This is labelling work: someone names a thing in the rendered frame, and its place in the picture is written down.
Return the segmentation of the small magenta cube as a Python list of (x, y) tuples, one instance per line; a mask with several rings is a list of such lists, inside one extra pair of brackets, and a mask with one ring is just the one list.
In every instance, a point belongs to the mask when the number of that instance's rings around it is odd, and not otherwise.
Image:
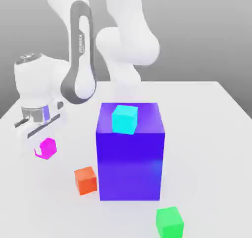
[(40, 154), (34, 150), (35, 155), (44, 160), (49, 160), (57, 152), (56, 141), (53, 138), (46, 138), (40, 143), (39, 149), (41, 150)]

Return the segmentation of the large blue box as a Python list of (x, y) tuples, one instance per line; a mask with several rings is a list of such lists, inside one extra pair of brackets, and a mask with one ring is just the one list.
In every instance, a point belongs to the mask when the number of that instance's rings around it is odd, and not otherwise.
[(138, 108), (134, 134), (112, 131), (117, 103), (103, 102), (96, 127), (99, 196), (102, 201), (158, 201), (165, 130), (155, 103)]

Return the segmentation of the small orange cube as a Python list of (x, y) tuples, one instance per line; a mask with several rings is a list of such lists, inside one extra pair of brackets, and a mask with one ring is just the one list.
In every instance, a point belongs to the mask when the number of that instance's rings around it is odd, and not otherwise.
[(80, 195), (85, 195), (97, 190), (96, 174), (92, 167), (75, 170), (74, 175)]

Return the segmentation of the small green cube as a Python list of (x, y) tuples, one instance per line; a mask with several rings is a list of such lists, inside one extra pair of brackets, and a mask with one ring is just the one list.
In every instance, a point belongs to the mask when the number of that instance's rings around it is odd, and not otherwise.
[(182, 238), (184, 221), (177, 207), (157, 209), (156, 227), (160, 238)]

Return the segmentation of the small cyan cube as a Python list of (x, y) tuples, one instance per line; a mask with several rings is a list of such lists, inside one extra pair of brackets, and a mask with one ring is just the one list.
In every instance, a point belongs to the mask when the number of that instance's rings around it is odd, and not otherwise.
[(117, 105), (112, 113), (112, 131), (133, 135), (138, 123), (138, 107)]

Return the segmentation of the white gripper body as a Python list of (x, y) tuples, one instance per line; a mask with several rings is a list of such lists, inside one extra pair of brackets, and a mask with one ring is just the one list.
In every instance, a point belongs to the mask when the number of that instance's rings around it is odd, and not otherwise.
[(17, 138), (22, 149), (36, 149), (46, 138), (54, 137), (67, 123), (67, 114), (60, 112), (48, 122), (31, 120), (17, 127)]

